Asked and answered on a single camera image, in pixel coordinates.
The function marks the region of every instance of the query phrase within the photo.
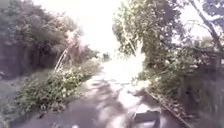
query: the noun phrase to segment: bush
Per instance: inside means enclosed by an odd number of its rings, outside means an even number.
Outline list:
[[[63,14],[51,14],[29,0],[10,1],[10,6],[0,12],[0,70],[5,77],[54,67],[71,43],[75,47],[69,53],[75,55],[70,59],[79,57],[82,30],[76,22]]]
[[[17,94],[18,107],[23,112],[33,110],[59,110],[68,97],[79,96],[79,87],[97,70],[98,63],[84,64],[61,73],[36,73],[23,82]]]

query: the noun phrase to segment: roadside vegetation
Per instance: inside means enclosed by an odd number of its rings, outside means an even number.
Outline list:
[[[1,9],[0,23],[0,78],[22,77],[13,84],[19,88],[10,94],[13,99],[0,96],[0,123],[27,112],[59,112],[81,96],[79,87],[98,70],[99,61],[98,51],[82,44],[78,22],[32,1],[10,0]]]
[[[213,102],[217,90],[211,86],[214,78],[219,81],[223,75],[223,19],[210,21],[203,15],[223,16],[217,4],[223,3],[204,0],[203,10],[199,10],[194,0],[127,0],[115,13],[113,31],[120,42],[119,51],[135,56],[138,46],[142,46],[144,69],[138,79],[150,81],[149,92],[183,117],[187,116],[183,108],[196,111],[196,115],[199,110],[215,115],[222,108],[215,108],[223,101]],[[193,7],[202,24],[181,22],[181,11],[186,6]],[[191,28],[186,28],[188,24],[205,28],[210,36],[195,38]]]

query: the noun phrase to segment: shrub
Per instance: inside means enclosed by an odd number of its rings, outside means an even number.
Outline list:
[[[36,73],[23,82],[16,98],[18,107],[23,112],[55,108],[59,110],[68,97],[79,96],[80,85],[96,72],[97,66],[98,63],[87,61],[61,73]]]

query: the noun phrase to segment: narrow road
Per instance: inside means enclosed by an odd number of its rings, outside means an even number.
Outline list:
[[[84,96],[60,113],[33,116],[15,128],[181,128],[158,103],[108,75],[106,67],[82,86]]]

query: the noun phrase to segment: sky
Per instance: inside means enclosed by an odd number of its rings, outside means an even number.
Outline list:
[[[79,20],[84,36],[82,42],[89,44],[92,49],[101,52],[114,52],[118,46],[116,37],[112,32],[113,12],[122,0],[33,0],[48,11],[65,12],[74,20]],[[181,15],[185,24],[188,20],[197,20],[202,23],[197,12],[191,6],[187,6]],[[207,30],[199,26],[193,26],[191,34],[195,37],[209,35]]]

